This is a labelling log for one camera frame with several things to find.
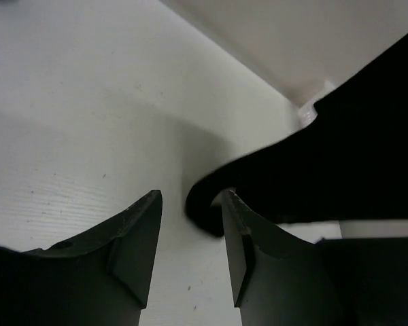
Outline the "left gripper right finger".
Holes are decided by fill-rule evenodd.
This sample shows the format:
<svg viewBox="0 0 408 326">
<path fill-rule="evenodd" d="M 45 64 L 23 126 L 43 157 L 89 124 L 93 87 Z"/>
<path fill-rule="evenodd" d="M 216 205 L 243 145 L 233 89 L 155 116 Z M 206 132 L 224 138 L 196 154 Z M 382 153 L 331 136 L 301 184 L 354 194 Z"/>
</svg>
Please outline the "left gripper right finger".
<svg viewBox="0 0 408 326">
<path fill-rule="evenodd" d="M 310 243 L 231 190 L 222 216 L 244 325 L 408 325 L 408 238 Z"/>
</svg>

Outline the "black tank top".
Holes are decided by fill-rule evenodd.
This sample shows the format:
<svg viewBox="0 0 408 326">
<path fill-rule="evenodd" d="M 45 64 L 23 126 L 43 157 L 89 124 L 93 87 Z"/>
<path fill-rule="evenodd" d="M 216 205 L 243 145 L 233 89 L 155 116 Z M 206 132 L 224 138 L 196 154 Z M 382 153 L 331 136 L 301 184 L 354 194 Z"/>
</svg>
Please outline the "black tank top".
<svg viewBox="0 0 408 326">
<path fill-rule="evenodd" d="M 314 104 L 310 125 L 196 182 L 185 214 L 224 234 L 225 189 L 275 224 L 408 219 L 408 33 Z"/>
</svg>

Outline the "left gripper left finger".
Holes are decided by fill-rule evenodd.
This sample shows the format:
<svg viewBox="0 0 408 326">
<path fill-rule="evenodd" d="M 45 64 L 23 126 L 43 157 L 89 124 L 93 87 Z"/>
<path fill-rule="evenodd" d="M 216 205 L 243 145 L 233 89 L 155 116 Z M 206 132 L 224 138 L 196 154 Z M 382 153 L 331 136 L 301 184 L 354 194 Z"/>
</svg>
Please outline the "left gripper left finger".
<svg viewBox="0 0 408 326">
<path fill-rule="evenodd" d="M 162 208 L 161 192 L 152 190 L 49 249 L 0 246 L 0 325 L 138 325 Z"/>
</svg>

